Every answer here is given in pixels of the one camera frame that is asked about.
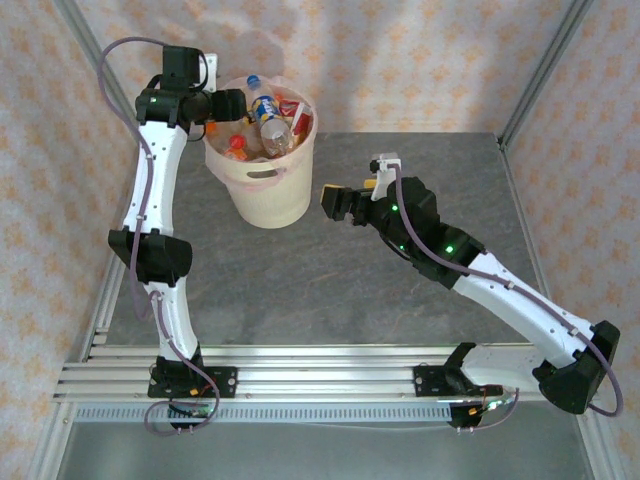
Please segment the aluminium rail base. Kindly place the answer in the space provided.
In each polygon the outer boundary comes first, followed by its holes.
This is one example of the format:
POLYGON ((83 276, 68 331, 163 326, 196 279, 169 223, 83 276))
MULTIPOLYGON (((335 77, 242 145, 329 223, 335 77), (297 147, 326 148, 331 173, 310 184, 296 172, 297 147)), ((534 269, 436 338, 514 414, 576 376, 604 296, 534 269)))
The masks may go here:
MULTIPOLYGON (((218 346, 204 347, 208 365, 235 366, 238 402, 408 402, 413 369, 441 365, 450 346, 218 346)), ((53 397, 59 402, 144 402, 151 347, 94 346, 85 362, 63 366, 53 397)), ((531 375, 541 355, 528 344, 480 345, 465 359, 474 382, 518 389, 523 401, 543 396, 531 375)))

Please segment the aluminium frame leg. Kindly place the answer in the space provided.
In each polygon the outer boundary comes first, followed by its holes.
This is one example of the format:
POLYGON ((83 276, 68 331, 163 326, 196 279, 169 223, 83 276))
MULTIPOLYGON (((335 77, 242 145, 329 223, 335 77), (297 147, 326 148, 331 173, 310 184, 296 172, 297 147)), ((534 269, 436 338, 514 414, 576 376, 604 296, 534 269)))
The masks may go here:
POLYGON ((627 480, 609 419, 588 409, 577 422, 594 480, 627 480))
POLYGON ((27 480, 56 480, 74 423, 77 405, 56 403, 44 424, 27 480))

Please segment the aluminium frame post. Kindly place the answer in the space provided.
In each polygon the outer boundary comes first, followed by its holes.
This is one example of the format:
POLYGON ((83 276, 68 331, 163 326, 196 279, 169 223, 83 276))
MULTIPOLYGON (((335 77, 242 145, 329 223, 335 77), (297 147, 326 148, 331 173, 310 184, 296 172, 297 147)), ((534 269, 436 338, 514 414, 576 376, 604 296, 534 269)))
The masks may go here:
POLYGON ((138 36, 125 37, 113 41, 106 47, 101 47, 88 21, 81 13, 76 0, 53 0, 53 3, 62 14, 63 19, 66 21, 71 33, 89 60, 90 65, 94 68, 102 100, 129 130, 138 147, 142 148, 145 152, 145 157, 150 159, 151 150, 139 132, 135 111, 125 96, 124 90, 120 86, 113 69, 107 62, 108 55, 117 47, 134 42, 147 42, 148 39, 138 36))
POLYGON ((499 150, 506 153, 542 94, 564 52, 582 24, 594 0, 571 0, 558 28, 530 77, 504 129, 497 136, 499 150))

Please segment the aluminium left frame post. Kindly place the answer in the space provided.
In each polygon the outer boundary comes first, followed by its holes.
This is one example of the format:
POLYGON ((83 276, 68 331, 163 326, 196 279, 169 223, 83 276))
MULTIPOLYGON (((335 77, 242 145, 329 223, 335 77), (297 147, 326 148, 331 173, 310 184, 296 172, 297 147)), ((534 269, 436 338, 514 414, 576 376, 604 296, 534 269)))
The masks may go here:
POLYGON ((117 47, 134 42, 147 42, 148 39, 138 36, 125 37, 113 41, 106 47, 101 47, 88 21, 81 13, 76 0, 53 0, 53 3, 62 14, 63 19, 66 21, 71 33, 89 60, 90 65, 94 68, 102 100, 129 130, 138 147, 142 148, 145 152, 145 157, 150 159, 151 150, 139 132, 135 111, 125 96, 124 90, 120 86, 113 69, 107 62, 108 55, 117 47))

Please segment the aluminium right frame post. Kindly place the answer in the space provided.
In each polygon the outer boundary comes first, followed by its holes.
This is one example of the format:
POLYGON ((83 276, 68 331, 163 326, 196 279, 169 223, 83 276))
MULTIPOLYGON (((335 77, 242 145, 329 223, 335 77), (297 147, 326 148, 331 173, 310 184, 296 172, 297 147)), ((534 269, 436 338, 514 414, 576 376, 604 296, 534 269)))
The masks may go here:
POLYGON ((530 77, 504 129, 497 136, 499 150, 506 153, 542 94, 564 52, 582 24, 594 0, 571 0, 558 28, 530 77))

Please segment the small orange cap bottle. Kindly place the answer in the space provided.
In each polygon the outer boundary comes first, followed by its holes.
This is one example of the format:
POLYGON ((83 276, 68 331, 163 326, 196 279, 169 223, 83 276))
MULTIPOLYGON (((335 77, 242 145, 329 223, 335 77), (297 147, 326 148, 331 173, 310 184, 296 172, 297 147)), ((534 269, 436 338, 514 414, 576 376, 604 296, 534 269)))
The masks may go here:
POLYGON ((228 146, 223 155, 232 160, 247 162, 249 155, 245 151, 246 146, 246 138, 241 134, 234 134, 229 138, 228 146))

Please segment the blue label cola bottle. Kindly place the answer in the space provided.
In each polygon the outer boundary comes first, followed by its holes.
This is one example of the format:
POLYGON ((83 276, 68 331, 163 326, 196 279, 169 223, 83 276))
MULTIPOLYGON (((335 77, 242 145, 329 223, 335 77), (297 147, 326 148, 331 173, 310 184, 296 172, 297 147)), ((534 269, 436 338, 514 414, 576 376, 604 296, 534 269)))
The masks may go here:
POLYGON ((291 146, 292 134, 272 89, 258 75, 248 76, 246 84, 250 111, 265 151, 271 157, 286 155, 291 146))

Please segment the small lit circuit board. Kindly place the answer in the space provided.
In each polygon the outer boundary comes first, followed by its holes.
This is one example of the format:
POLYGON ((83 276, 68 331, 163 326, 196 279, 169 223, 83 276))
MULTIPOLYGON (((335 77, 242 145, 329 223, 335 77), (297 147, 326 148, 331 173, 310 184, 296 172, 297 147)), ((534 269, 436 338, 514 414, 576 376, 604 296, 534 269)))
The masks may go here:
POLYGON ((195 418, 195 419, 209 418, 216 411, 216 408, 214 406, 211 406, 208 404, 188 407, 186 404, 171 403, 168 405, 168 409, 171 415, 175 418, 195 418))
POLYGON ((468 414, 471 416, 482 416, 486 412, 493 411, 498 407, 502 407, 505 405, 510 405, 517 400, 516 394, 511 395, 503 395, 497 399, 482 402, 480 406, 470 407, 468 409, 468 414))

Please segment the cream plastic bin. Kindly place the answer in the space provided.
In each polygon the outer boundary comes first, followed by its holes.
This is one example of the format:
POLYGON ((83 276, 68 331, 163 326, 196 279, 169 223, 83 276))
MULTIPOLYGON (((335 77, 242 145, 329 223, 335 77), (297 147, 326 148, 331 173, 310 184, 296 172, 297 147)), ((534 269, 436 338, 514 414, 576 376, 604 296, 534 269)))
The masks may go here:
MULTIPOLYGON (((311 98, 299 86, 297 88, 311 98)), ((223 184, 246 222, 259 228, 277 229, 293 224, 308 209, 312 193, 312 168, 313 160, 312 165, 302 172, 272 188, 257 192, 229 190, 223 184)))

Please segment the grey metal lower shelf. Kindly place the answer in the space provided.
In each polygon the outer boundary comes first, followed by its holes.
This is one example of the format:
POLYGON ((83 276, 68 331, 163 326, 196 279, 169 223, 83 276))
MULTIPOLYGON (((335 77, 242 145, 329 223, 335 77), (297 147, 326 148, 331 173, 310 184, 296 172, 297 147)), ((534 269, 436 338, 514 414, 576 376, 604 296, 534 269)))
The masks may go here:
POLYGON ((473 435, 443 428, 218 424, 158 438, 73 427, 57 480, 593 480, 576 428, 521 412, 473 435))

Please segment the red yellow label tea bottle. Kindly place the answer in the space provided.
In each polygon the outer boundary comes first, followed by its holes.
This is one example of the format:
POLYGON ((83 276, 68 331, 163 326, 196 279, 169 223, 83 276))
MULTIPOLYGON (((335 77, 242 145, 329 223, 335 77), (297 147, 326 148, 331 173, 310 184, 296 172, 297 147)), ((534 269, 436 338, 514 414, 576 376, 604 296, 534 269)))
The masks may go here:
POLYGON ((313 112, 307 103, 282 98, 279 100, 279 109, 294 136, 302 136, 309 133, 313 121, 313 112))

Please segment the aluminium table side rail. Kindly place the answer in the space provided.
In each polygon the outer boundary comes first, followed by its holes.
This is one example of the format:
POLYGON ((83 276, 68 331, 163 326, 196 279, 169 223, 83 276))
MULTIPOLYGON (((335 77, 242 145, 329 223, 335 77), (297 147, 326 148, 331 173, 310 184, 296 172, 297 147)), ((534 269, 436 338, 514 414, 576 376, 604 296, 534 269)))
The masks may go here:
POLYGON ((120 288, 126 271, 119 257, 109 251, 108 263, 103 280, 97 293, 96 303, 90 315, 87 331, 79 353, 79 361, 85 363, 96 346, 106 344, 113 313, 117 304, 120 288))
POLYGON ((551 294, 549 291, 549 284, 546 278, 546 275, 542 269, 541 263, 540 263, 540 257, 538 255, 538 250, 536 248, 536 243, 535 240, 532 236, 532 232, 530 229, 530 225, 529 222, 527 220, 527 216, 526 216, 526 212, 524 209, 524 204, 521 200, 521 196, 520 193, 517 189, 517 185, 515 182, 515 177, 511 168, 511 165, 509 163, 509 159, 507 156, 507 153, 504 149, 499 149, 499 156, 500 159, 502 161, 504 170, 505 170, 505 174, 507 177, 507 181, 511 190, 511 194, 513 196, 513 201, 515 204, 515 208, 518 214, 518 218, 520 221, 520 225, 523 231, 523 235, 524 235, 524 239, 525 239, 525 243, 527 245, 527 250, 528 250, 528 254, 529 254, 529 258, 531 260, 531 264, 533 266, 533 270, 535 273, 535 277, 536 277, 536 286, 537 286, 537 290, 546 298, 550 299, 551 298, 551 294))

